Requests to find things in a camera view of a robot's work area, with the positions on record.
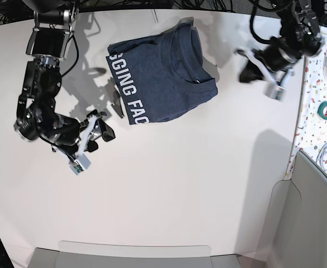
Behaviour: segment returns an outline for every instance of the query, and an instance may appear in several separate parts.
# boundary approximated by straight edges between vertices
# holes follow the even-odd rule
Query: white table
[[[238,82],[246,59],[233,51],[260,47],[249,32],[249,16],[156,13],[158,23],[151,10],[79,17],[81,58],[64,80],[56,111],[83,119],[88,106],[106,107],[117,138],[100,142],[88,155],[91,167],[78,177],[47,144],[24,142],[13,131],[33,22],[0,26],[0,237],[18,267],[27,266],[35,247],[58,250],[62,240],[208,245],[211,255],[256,249],[272,188],[285,175],[303,62],[278,102],[263,94],[266,83]],[[218,95],[171,122],[130,126],[108,102],[109,71],[98,75],[92,68],[108,70],[109,44],[159,34],[185,17],[195,18],[204,57],[218,67]],[[280,21],[257,17],[255,28],[262,37],[277,36]],[[71,46],[63,70],[74,51]]]

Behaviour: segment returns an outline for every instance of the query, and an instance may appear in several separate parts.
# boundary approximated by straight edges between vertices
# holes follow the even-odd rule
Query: green tape roll
[[[318,115],[324,119],[327,120],[327,102],[322,102],[318,109]]]

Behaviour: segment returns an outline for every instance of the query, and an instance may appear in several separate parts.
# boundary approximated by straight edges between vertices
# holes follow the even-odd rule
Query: navy t-shirt
[[[202,68],[198,33],[190,23],[110,45],[108,51],[131,125],[178,118],[217,95],[214,78]]]

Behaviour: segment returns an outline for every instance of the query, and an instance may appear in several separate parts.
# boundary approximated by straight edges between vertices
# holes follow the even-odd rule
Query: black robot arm
[[[260,38],[254,32],[254,17],[257,8],[267,11],[259,5],[259,0],[249,0],[254,4],[250,20],[253,37],[260,43],[268,45],[264,50],[237,52],[248,58],[248,63],[239,76],[241,83],[254,80],[266,80],[270,83],[266,94],[280,99],[285,91],[283,84],[292,73],[292,67],[303,57],[318,55],[324,42],[316,14],[311,9],[311,0],[270,0],[275,6],[268,9],[281,18],[280,37],[269,40]],[[278,72],[283,76],[277,81]]]
[[[115,138],[114,131],[103,121],[104,112],[94,110],[83,122],[55,112],[55,97],[62,85],[60,59],[71,39],[78,48],[73,24],[78,1],[24,2],[35,10],[35,26],[26,50],[33,60],[27,63],[14,128],[27,141],[40,138],[49,143],[53,151],[69,159],[70,168],[78,174],[88,168],[90,162],[84,151],[95,151],[97,138],[106,142]]]

